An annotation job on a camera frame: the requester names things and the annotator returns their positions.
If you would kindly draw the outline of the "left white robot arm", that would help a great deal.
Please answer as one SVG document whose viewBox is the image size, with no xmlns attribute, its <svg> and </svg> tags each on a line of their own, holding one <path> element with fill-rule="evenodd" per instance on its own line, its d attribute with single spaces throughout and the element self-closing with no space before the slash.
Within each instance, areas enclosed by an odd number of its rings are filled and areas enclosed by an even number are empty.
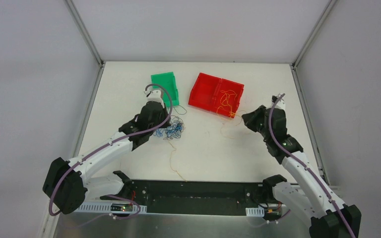
<svg viewBox="0 0 381 238">
<path fill-rule="evenodd" d="M 49 213 L 52 216 L 69 214 L 84 201 L 106 195 L 127 200 L 131 186 L 120 175 L 112 172 L 94 177 L 94 174 L 146 143 L 156 129 L 168 127 L 170 115 L 164 103 L 148 101 L 139 114 L 95 149 L 68 160 L 54 159 L 43 185 L 43 192 L 50 199 Z"/>
</svg>

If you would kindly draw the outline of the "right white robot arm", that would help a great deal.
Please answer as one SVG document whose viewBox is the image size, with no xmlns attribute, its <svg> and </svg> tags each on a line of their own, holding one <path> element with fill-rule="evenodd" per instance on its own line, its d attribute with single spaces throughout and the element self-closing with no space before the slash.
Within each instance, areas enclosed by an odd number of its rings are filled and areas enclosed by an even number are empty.
<svg viewBox="0 0 381 238">
<path fill-rule="evenodd" d="M 302 220 L 312 238 L 357 238 L 361 212 L 347 205 L 312 169 L 299 142 L 288 134 L 285 111 L 261 105 L 242 115 L 245 126 L 262 135 L 269 154 L 276 159 L 300 186 L 298 192 L 281 175 L 263 180 L 262 198 L 279 201 Z"/>
</svg>

